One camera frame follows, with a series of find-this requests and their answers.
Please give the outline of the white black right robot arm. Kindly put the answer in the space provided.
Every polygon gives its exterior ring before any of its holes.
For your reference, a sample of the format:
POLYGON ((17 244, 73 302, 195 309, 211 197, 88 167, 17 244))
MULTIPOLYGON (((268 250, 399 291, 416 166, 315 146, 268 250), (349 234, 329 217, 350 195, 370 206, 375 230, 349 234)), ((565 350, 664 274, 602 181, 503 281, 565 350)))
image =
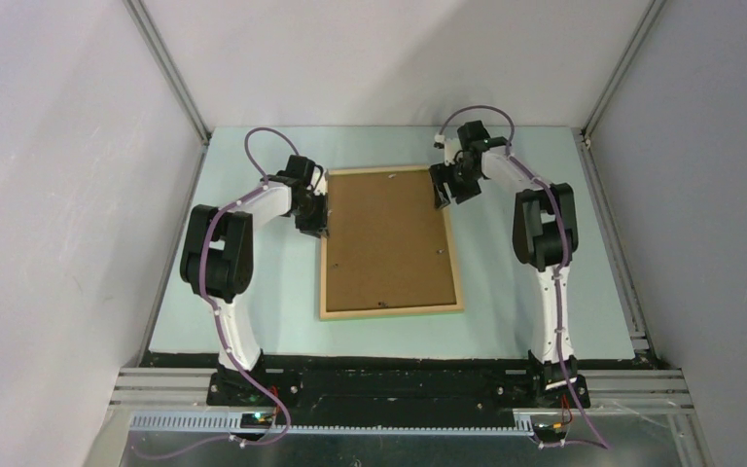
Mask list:
POLYGON ((483 180, 514 198, 512 247, 533 270, 539 298, 526 391, 533 403, 550 407, 578 378, 567 318, 568 274, 579 246, 573 188, 535 172, 515 156, 510 138, 490 135, 480 121, 460 126, 454 138, 438 130, 433 146, 444 154, 429 168, 435 209, 479 195, 483 180))

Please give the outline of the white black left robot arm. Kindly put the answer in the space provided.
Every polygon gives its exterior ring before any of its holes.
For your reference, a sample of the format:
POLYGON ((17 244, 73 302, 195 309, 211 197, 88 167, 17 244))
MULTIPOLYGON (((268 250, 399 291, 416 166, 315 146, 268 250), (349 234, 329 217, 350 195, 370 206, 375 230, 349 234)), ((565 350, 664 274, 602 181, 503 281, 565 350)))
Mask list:
POLYGON ((254 234, 280 217, 293 219, 301 234, 329 235, 328 175, 321 165, 292 155, 284 169, 237 200, 222 207, 194 206, 179 266, 181 279, 212 308, 220 364, 241 370, 231 381, 231 393, 250 406, 265 399, 268 379, 254 370, 263 352, 241 296, 255 269, 254 234))

